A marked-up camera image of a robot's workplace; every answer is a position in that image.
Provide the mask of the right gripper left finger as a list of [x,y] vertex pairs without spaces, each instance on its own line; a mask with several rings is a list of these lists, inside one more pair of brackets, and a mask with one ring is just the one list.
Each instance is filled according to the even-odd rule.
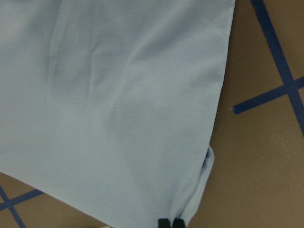
[[158,228],[171,228],[171,223],[168,218],[158,219]]

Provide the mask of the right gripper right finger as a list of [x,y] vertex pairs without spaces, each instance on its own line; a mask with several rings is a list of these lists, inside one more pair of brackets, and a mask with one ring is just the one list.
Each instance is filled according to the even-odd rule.
[[175,218],[172,224],[172,228],[184,228],[184,220]]

